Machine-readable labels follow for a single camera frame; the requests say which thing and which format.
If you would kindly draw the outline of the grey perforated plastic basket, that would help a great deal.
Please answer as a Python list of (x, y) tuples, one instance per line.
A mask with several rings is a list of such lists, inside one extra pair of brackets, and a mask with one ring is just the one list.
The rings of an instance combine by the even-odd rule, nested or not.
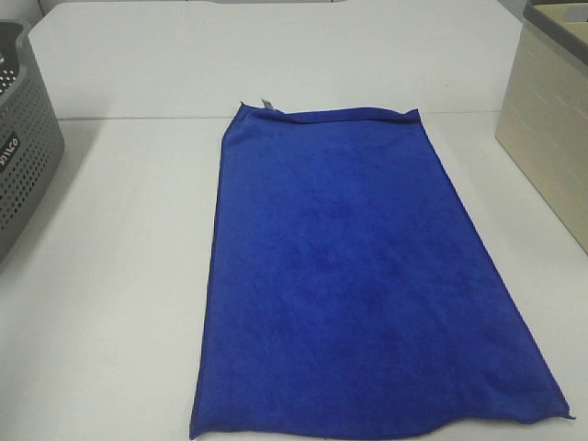
[(29, 40), (31, 26), (1, 21), (1, 257), (49, 187), (64, 139)]

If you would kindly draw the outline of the beige storage box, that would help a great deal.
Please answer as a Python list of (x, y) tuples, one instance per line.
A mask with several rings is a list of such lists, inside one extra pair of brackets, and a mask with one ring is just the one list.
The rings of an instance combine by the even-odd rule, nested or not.
[(529, 1), (496, 139), (587, 246), (587, 4)]

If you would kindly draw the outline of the blue microfibre towel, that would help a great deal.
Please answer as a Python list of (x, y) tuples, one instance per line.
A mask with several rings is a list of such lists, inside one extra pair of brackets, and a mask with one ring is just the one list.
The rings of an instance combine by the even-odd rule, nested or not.
[(570, 417), (416, 110), (241, 105), (220, 158), (191, 438)]

